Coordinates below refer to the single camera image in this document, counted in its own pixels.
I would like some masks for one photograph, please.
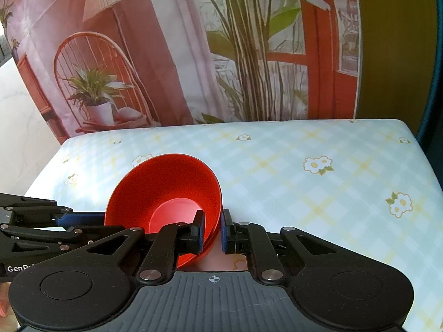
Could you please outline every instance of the gray gripper base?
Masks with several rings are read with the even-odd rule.
[[[89,331],[332,332],[302,315],[283,288],[261,285],[249,272],[176,272],[164,285],[142,287],[123,313]]]

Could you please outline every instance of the crosshair symbol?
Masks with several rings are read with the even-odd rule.
[[[209,281],[212,282],[212,283],[218,282],[218,281],[220,281],[220,280],[222,280],[222,279],[223,279],[223,278],[217,277],[216,275],[207,278],[207,280],[209,280]]]

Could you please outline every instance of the orange chair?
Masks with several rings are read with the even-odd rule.
[[[118,109],[131,107],[147,117],[145,124],[120,124],[104,128],[91,128],[90,117],[85,108],[74,108],[68,98],[75,90],[69,86],[67,78],[77,76],[74,66],[93,69],[105,68],[110,74],[117,76],[117,80],[134,86],[120,90],[123,98],[116,97],[114,102]],[[158,126],[158,116],[152,101],[140,81],[136,70],[129,62],[121,48],[109,37],[96,32],[78,32],[69,36],[58,48],[54,58],[54,75],[63,97],[71,109],[80,127],[79,131],[95,132],[103,129],[135,128],[142,126]]]

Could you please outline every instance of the olive green panel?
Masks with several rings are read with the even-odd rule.
[[[398,118],[417,133],[434,71],[436,0],[360,0],[358,118]]]

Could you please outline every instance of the bowl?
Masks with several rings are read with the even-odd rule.
[[[117,185],[106,207],[105,225],[140,226],[156,233],[167,224],[192,223],[205,212],[203,255],[217,236],[222,193],[212,170],[184,154],[153,157],[133,168]],[[196,258],[179,256],[177,267]]]

